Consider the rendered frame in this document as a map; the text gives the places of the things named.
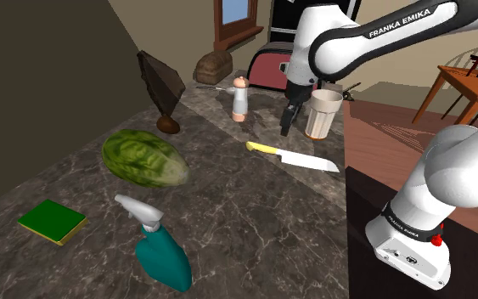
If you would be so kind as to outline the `silver spoon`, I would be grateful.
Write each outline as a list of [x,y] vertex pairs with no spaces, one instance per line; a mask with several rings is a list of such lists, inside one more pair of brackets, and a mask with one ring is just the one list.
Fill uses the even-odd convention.
[[217,90],[217,91],[225,91],[228,94],[233,95],[235,93],[235,87],[213,87],[213,86],[197,86],[198,89],[207,89],[207,90]]

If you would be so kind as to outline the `green lettuce head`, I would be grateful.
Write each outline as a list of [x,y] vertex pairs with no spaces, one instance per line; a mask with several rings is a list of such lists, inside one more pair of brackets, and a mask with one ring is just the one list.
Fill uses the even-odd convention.
[[101,153],[111,173],[143,187],[178,186],[190,177],[190,167],[178,150],[147,131],[122,129],[104,141]]

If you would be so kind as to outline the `grey and peach pepper mill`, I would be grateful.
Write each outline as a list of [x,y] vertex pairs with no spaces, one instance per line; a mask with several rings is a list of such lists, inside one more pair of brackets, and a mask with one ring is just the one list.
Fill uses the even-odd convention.
[[233,87],[232,118],[236,122],[242,122],[248,113],[249,81],[243,76],[237,77],[233,80]]

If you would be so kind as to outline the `dark robot stand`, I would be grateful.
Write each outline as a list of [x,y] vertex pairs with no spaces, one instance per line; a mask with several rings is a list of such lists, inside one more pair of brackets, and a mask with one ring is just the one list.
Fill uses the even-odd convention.
[[365,225],[395,194],[383,183],[346,168],[350,299],[478,299],[478,234],[450,218],[444,221],[444,240],[452,274],[442,290],[433,291],[375,256]]

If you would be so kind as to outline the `beige ribbed cup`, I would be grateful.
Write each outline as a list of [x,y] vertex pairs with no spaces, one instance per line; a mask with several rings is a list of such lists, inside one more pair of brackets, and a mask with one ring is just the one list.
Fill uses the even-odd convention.
[[310,98],[310,112],[305,128],[306,136],[314,140],[325,139],[342,101],[341,93],[327,89],[314,90]]

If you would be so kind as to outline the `wooden framed window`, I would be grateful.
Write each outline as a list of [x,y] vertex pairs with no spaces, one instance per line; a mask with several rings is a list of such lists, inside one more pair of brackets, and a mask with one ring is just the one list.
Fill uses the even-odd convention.
[[215,50],[228,50],[263,30],[257,24],[258,0],[213,0]]

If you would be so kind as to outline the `dark brown wedge on stand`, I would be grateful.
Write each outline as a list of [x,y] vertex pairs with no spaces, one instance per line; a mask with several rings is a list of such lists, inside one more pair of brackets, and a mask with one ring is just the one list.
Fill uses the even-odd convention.
[[186,89],[181,77],[177,71],[143,50],[137,53],[137,57],[141,77],[160,112],[157,128],[167,134],[179,133],[180,126],[172,119],[172,113]]

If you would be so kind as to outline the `red toaster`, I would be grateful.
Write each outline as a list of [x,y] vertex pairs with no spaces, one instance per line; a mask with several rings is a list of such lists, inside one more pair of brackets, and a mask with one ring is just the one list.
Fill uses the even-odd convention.
[[292,42],[268,42],[253,56],[246,78],[251,87],[284,92]]

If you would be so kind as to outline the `orange wooden table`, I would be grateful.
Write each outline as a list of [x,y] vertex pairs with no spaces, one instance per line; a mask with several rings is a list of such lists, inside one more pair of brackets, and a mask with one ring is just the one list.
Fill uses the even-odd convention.
[[412,120],[415,124],[426,111],[432,99],[436,96],[444,82],[449,83],[452,87],[458,90],[465,98],[469,100],[455,124],[467,124],[468,121],[478,111],[478,77],[466,76],[468,69],[455,68],[445,65],[438,65],[439,74],[434,81],[430,91],[425,100],[420,106],[417,114]]

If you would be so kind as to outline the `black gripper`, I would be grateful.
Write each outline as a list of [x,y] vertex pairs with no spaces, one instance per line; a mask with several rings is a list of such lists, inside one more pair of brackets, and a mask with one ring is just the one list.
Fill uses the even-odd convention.
[[285,97],[289,100],[287,107],[284,109],[284,113],[281,117],[280,134],[286,137],[289,133],[289,129],[292,122],[297,120],[304,102],[309,100],[312,93],[312,85],[302,86],[288,80],[285,89]]

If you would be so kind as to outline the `black refrigerator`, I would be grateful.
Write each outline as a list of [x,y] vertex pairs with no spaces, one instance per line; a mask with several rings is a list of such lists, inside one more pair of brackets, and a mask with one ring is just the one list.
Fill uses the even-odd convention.
[[355,20],[362,0],[273,0],[269,42],[293,42],[303,10],[309,6],[336,4]]

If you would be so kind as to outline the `brown bread loaf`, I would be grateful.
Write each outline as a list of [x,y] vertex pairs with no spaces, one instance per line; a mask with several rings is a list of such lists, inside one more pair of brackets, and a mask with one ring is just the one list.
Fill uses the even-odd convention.
[[217,50],[204,55],[197,63],[194,79],[199,83],[216,85],[233,70],[232,55]]

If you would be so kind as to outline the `green and yellow sponge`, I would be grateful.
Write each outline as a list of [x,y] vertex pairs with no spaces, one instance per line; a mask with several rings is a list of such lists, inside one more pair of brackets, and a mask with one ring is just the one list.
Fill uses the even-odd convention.
[[18,219],[22,227],[60,246],[70,240],[87,222],[87,218],[80,212],[49,199]]

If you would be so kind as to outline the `teal spray bottle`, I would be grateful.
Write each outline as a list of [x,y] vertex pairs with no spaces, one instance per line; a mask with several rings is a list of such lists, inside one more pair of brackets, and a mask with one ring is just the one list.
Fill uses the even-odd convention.
[[187,291],[192,285],[191,267],[184,249],[160,224],[164,213],[126,195],[116,195],[115,201],[141,223],[144,237],[135,254],[145,273],[177,291]]

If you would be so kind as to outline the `yellow handled kitchen knife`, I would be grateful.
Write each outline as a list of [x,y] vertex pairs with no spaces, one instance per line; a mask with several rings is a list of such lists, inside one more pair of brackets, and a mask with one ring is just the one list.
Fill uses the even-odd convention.
[[324,172],[339,172],[339,168],[334,162],[313,155],[305,155],[293,151],[279,149],[264,144],[258,144],[251,141],[245,143],[247,150],[256,150],[267,154],[278,155],[282,163],[301,166],[309,169],[320,170]]

